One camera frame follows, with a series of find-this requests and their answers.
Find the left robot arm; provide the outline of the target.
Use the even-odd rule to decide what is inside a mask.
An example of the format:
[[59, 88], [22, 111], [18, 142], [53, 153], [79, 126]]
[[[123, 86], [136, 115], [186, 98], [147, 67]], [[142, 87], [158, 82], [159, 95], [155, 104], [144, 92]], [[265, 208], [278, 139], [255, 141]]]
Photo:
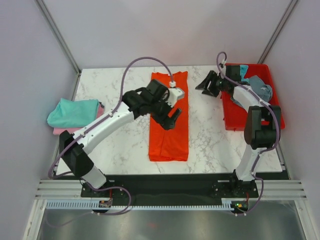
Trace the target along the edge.
[[86, 181], [95, 194], [104, 197], [109, 193], [110, 185], [89, 154], [117, 129], [144, 115], [150, 115], [164, 130], [173, 129], [182, 113], [180, 108], [174, 107], [184, 97], [181, 88], [174, 85], [166, 87], [156, 79], [146, 87], [127, 91], [110, 113], [103, 114], [74, 133], [66, 130], [61, 133], [60, 158], [75, 177]]

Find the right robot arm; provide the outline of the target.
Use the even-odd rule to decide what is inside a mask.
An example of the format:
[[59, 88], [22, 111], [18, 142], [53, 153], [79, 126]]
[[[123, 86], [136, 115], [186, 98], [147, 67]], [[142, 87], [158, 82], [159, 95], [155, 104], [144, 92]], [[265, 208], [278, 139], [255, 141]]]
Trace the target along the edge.
[[240, 164], [233, 170], [229, 182], [222, 188], [235, 197], [253, 192], [256, 188], [256, 167], [261, 155], [273, 150], [281, 136], [281, 108], [263, 100], [246, 81], [241, 80], [239, 65], [228, 65], [225, 72], [211, 70], [196, 86], [204, 95], [217, 97], [226, 92], [247, 112], [244, 127], [246, 147]]

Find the orange t shirt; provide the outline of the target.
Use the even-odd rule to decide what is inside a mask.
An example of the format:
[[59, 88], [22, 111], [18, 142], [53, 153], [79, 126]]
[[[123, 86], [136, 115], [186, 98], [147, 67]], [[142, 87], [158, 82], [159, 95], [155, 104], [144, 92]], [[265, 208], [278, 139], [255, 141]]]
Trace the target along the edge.
[[185, 97], [177, 102], [174, 110], [181, 109], [175, 127], [164, 130], [154, 119], [149, 124], [149, 150], [151, 162], [186, 162], [189, 156], [189, 88], [188, 72], [179, 71], [173, 74], [176, 86], [181, 88]]

